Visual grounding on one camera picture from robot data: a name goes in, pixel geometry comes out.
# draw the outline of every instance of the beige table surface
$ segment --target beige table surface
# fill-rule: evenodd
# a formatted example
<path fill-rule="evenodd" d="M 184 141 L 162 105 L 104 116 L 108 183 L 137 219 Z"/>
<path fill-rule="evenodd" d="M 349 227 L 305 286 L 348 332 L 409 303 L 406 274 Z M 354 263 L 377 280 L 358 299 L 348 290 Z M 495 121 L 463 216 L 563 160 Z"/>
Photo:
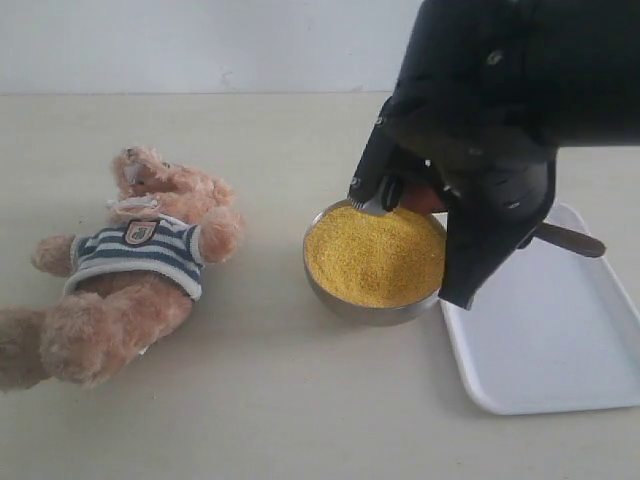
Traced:
<path fill-rule="evenodd" d="M 381 94 L 0 98 L 0 303 L 45 306 L 40 237 L 88 232 L 133 143 L 223 176 L 249 223 L 193 318 L 112 382 L 0 396 L 0 479 L 640 478 L 640 409 L 499 418 L 467 398 L 439 310 L 348 327 L 307 288 L 301 236 L 345 193 Z M 640 304 L 640 153 L 567 151 L 559 198 Z"/>

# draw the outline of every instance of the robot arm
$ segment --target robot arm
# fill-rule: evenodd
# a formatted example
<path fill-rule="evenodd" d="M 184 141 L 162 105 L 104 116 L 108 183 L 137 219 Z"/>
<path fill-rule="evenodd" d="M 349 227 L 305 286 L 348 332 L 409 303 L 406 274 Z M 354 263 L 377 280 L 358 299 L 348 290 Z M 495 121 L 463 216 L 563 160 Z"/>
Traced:
<path fill-rule="evenodd" d="M 588 256 L 597 240 L 544 224 L 559 148 L 640 144 L 640 2 L 426 0 L 349 188 L 384 214 L 404 179 L 448 211 L 440 297 L 461 308 L 534 236 Z"/>

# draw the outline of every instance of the striped shirt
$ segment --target striped shirt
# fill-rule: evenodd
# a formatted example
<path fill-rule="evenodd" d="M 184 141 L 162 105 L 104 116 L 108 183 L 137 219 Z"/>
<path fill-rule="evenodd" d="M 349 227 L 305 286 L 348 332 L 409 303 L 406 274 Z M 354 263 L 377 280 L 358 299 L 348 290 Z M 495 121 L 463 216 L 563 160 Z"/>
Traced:
<path fill-rule="evenodd" d="M 194 301 L 198 300 L 204 267 L 198 249 L 199 234 L 199 225 L 161 216 L 78 236 L 71 246 L 73 272 L 64 293 L 73 293 L 79 282 L 97 275 L 148 271 L 173 280 Z"/>

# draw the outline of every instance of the teddy bear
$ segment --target teddy bear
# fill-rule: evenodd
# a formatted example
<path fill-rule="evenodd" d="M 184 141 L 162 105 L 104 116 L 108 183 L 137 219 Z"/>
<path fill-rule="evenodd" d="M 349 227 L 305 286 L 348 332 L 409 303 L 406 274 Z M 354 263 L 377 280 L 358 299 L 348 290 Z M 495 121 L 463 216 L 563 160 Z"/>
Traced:
<path fill-rule="evenodd" d="M 65 278 L 60 300 L 0 310 L 0 391 L 111 379 L 189 317 L 203 269 L 242 243 L 244 218 L 224 180 L 145 146 L 123 149 L 111 170 L 118 198 L 104 228 L 45 238 L 31 256 Z"/>

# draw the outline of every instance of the stainless steel bowl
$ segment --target stainless steel bowl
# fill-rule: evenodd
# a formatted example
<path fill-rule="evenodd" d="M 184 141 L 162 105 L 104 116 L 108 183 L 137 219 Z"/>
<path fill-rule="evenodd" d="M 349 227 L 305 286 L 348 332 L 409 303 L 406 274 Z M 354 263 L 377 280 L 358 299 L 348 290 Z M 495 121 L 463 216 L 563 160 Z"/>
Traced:
<path fill-rule="evenodd" d="M 392 326 L 409 322 L 416 319 L 417 317 L 420 317 L 438 302 L 438 291 L 435 291 L 422 300 L 410 303 L 408 305 L 403 305 L 401 307 L 364 307 L 362 305 L 356 305 L 354 303 L 346 302 L 332 295 L 331 293 L 327 292 L 322 286 L 320 286 L 320 284 L 313 278 L 311 269 L 309 268 L 309 265 L 307 263 L 306 255 L 307 237 L 309 236 L 309 233 L 313 230 L 313 227 L 315 227 L 315 225 L 320 220 L 322 220 L 322 218 L 324 218 L 324 216 L 329 212 L 337 208 L 350 205 L 351 203 L 349 202 L 349 200 L 341 200 L 329 206 L 324 211 L 319 213 L 316 218 L 313 219 L 311 225 L 309 225 L 307 231 L 304 234 L 304 240 L 302 243 L 302 259 L 304 262 L 304 271 L 307 276 L 307 280 L 311 285 L 311 289 L 315 292 L 320 301 L 335 314 L 348 321 L 353 321 L 363 325 Z M 426 216 L 426 218 L 429 221 L 433 222 L 433 225 L 441 232 L 443 236 L 446 236 L 446 230 L 440 224 L 440 222 L 435 219 L 435 217 L 433 217 L 432 215 L 428 215 Z"/>

